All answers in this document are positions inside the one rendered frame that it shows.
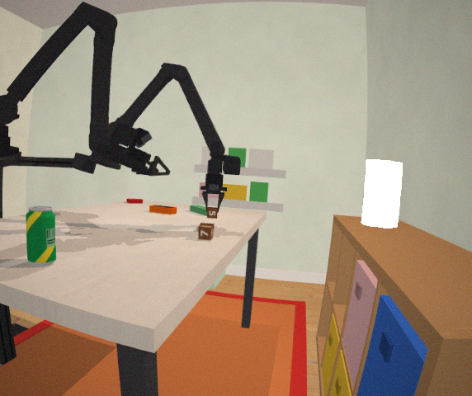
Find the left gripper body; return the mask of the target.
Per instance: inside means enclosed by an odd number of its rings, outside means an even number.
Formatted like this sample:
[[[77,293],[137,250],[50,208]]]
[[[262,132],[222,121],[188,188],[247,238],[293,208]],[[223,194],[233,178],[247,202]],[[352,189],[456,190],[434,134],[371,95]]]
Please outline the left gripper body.
[[[213,172],[207,172],[207,174],[213,174]],[[202,192],[202,193],[206,193],[206,194],[224,195],[224,192],[221,192],[221,191],[227,191],[227,187],[219,188],[219,190],[217,190],[217,191],[211,191],[211,190],[209,190],[209,187],[201,186],[201,190],[206,190],[206,191]]]

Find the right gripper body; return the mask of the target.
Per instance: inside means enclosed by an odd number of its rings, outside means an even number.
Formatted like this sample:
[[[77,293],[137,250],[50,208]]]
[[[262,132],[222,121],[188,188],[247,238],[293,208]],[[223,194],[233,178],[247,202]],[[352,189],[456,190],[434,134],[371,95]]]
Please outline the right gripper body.
[[[150,175],[151,175],[151,172],[152,172],[152,170],[153,170],[153,166],[154,166],[154,164],[155,164],[155,162],[152,161],[152,162],[150,163],[149,168],[145,166],[145,165],[146,165],[146,162],[147,162],[148,160],[150,160],[150,158],[151,158],[151,154],[146,153],[143,162],[137,161],[137,160],[135,160],[135,159],[133,159],[133,158],[130,158],[130,149],[129,149],[128,157],[127,157],[127,159],[126,159],[126,161],[125,161],[125,163],[124,163],[123,165],[126,166],[126,167],[129,167],[129,168],[132,168],[132,170],[131,170],[132,172],[137,172],[137,173],[140,173],[140,174],[142,174],[142,175],[148,175],[148,176],[150,176]],[[135,169],[136,171],[133,170],[133,169]]]

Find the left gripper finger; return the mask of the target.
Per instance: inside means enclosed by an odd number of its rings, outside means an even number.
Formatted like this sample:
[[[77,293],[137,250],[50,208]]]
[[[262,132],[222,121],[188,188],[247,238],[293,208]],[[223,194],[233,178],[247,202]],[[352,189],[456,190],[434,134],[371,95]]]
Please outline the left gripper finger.
[[[204,201],[205,201],[205,207],[206,207],[206,212],[207,212],[207,208],[208,208],[208,194],[202,193],[202,195],[203,195],[203,198],[204,198]]]
[[[224,195],[220,195],[220,194],[219,194],[218,212],[219,212],[219,206],[220,206],[220,204],[221,204],[221,202],[222,202],[223,199],[224,199]]]

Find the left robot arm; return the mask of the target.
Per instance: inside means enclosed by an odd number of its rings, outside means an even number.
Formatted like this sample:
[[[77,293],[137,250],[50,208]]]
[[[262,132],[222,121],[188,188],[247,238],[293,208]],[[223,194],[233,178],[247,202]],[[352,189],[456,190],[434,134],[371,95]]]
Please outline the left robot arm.
[[[159,70],[156,77],[141,92],[141,94],[137,97],[129,109],[120,118],[117,118],[115,122],[111,122],[109,124],[109,136],[113,134],[116,126],[120,122],[133,127],[134,123],[144,112],[147,106],[152,102],[152,100],[170,81],[175,79],[179,82],[184,92],[192,113],[196,118],[196,122],[201,129],[201,133],[203,134],[207,147],[210,150],[211,159],[208,160],[207,172],[213,172],[213,174],[206,174],[205,186],[209,187],[209,190],[211,191],[217,191],[219,188],[223,188],[224,175],[219,175],[216,173],[222,173],[222,171],[224,171],[224,174],[239,175],[241,160],[239,157],[222,155],[225,152],[224,145],[211,121],[211,118],[201,100],[198,91],[196,90],[194,82],[191,80],[191,76],[188,73],[186,67],[182,67],[178,64],[168,63],[163,63],[161,67],[162,68]],[[169,72],[172,72],[173,74],[171,73],[171,75]],[[208,181],[209,175],[210,181]]]

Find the green soda can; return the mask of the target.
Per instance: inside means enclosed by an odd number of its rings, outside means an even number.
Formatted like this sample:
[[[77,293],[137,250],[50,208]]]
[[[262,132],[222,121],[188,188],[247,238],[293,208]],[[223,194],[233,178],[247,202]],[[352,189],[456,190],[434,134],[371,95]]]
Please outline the green soda can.
[[[26,214],[27,260],[49,266],[56,260],[55,214],[49,206],[32,206]]]

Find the green rectangular block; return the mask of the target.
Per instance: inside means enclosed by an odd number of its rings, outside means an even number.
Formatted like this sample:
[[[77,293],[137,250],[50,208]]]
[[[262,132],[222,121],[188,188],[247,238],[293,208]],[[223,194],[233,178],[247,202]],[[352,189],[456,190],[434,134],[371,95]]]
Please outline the green rectangular block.
[[[199,207],[199,208],[196,208],[196,207]],[[205,210],[203,209],[205,209],[205,207],[201,205],[190,205],[190,211],[207,216],[206,209]]]

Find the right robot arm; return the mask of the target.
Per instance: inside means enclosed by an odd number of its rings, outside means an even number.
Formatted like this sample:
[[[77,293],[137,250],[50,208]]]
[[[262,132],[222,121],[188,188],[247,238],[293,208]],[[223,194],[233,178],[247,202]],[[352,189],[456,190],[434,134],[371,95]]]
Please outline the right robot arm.
[[[133,127],[131,129],[130,126],[120,122],[111,135],[110,141],[111,62],[117,19],[109,12],[85,2],[78,6],[22,69],[7,89],[7,95],[0,96],[0,157],[19,153],[18,147],[10,146],[7,126],[19,119],[17,103],[20,100],[23,102],[52,63],[87,25],[95,31],[89,148],[97,157],[106,156],[109,160],[121,165],[125,163],[129,149],[130,158],[144,161],[146,152],[135,146],[141,148],[152,139],[147,130]],[[125,148],[118,143],[129,147]]]

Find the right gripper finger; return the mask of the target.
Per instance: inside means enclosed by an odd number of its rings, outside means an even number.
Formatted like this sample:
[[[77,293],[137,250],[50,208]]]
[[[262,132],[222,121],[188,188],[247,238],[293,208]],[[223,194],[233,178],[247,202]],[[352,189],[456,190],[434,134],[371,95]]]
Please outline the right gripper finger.
[[[153,166],[153,170],[150,176],[162,176],[170,174],[170,170],[166,167],[166,165],[163,163],[159,156],[155,156],[153,161],[155,162],[155,164]],[[155,172],[158,163],[166,170],[166,172]]]
[[[148,160],[146,163],[150,166],[150,163],[151,163],[151,162]],[[155,172],[158,172],[158,169],[157,169],[157,168],[155,169]]]

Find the brown wooden number cube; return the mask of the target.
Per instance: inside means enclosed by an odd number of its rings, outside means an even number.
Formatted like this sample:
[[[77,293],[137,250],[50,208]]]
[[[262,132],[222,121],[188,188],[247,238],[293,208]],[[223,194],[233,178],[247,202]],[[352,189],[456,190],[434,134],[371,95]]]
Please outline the brown wooden number cube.
[[[217,207],[208,207],[207,208],[207,218],[217,219],[218,208]]]
[[[213,238],[214,226],[201,225],[199,227],[198,238],[211,240]]]

